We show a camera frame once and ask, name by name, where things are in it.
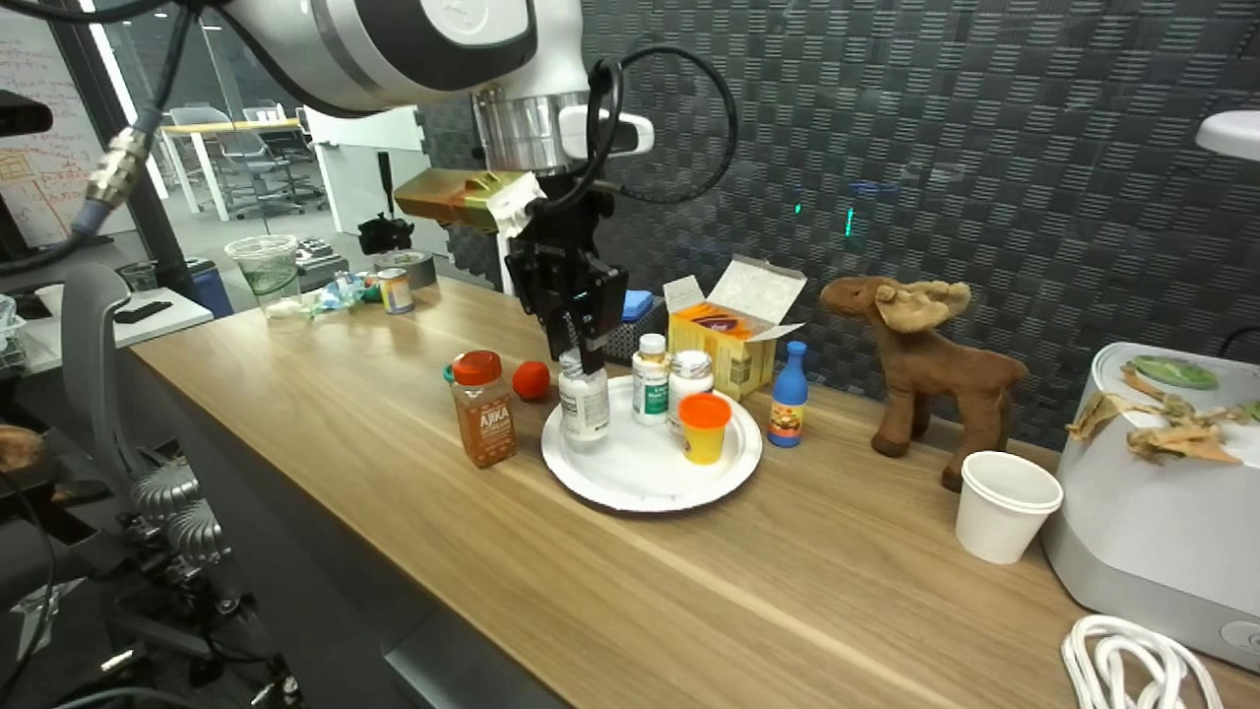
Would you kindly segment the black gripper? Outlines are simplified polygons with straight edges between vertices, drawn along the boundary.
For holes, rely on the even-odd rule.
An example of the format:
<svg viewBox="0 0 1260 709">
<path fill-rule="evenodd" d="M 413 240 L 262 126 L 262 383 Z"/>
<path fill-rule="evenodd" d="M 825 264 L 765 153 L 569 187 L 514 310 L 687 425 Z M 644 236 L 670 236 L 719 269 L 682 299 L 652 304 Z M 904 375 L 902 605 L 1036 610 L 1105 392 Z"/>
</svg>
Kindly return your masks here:
<svg viewBox="0 0 1260 709">
<path fill-rule="evenodd" d="M 565 323 L 577 331 L 585 375 L 601 367 L 607 334 L 616 328 L 625 270 L 599 256 L 593 228 L 615 214 L 615 193 L 593 180 L 555 214 L 535 214 L 506 244 L 506 275 L 520 304 L 538 319 L 548 354 L 565 352 Z"/>
</svg>

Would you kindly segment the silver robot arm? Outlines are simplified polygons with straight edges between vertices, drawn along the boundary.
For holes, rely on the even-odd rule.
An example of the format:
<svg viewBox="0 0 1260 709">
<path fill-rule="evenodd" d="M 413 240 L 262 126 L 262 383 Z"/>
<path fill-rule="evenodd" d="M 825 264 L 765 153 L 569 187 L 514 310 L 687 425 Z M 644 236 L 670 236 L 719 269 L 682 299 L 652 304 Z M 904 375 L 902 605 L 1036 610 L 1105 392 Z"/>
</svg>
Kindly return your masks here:
<svg viewBox="0 0 1260 709">
<path fill-rule="evenodd" d="M 631 270 L 601 258 L 601 165 L 652 126 L 622 111 L 622 67 L 581 60 L 581 0 L 224 0 L 224 19 L 301 105 L 363 119 L 471 105 L 505 270 L 555 358 L 593 375 Z"/>
</svg>

